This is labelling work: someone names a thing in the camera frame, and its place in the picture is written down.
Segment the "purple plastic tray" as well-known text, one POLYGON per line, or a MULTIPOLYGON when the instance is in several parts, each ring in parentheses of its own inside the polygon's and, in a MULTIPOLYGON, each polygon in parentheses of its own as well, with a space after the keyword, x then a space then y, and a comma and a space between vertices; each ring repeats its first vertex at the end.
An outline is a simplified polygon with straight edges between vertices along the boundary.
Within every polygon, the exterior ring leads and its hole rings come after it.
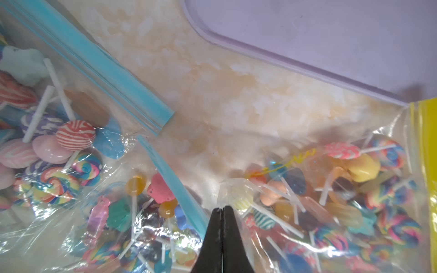
POLYGON ((205 40, 406 105, 437 95, 435 1, 182 1, 205 40))

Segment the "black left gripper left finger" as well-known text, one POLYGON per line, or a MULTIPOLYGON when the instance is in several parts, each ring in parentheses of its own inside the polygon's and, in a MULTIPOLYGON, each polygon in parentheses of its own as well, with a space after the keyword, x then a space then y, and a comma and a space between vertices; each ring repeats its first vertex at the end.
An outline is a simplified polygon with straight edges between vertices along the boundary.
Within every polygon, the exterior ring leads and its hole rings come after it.
POLYGON ((223 210, 212 211, 203 245, 191 273, 221 273, 223 257, 223 210))

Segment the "yellow-zip candy bag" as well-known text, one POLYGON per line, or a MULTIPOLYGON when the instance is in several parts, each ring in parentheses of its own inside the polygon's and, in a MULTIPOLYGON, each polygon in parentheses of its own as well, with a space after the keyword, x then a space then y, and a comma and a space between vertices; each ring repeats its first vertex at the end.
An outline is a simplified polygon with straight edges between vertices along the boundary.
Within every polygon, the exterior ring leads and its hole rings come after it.
POLYGON ((434 273, 437 102, 414 102, 381 127, 225 180, 256 273, 434 273))

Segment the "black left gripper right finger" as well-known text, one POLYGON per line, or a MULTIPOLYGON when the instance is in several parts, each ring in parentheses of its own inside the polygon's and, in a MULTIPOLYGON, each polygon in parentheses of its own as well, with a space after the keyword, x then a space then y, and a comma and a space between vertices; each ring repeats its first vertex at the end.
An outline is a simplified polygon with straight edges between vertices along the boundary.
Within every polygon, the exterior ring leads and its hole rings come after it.
POLYGON ((223 208, 223 272, 254 273, 245 252, 234 210, 230 206, 223 208))

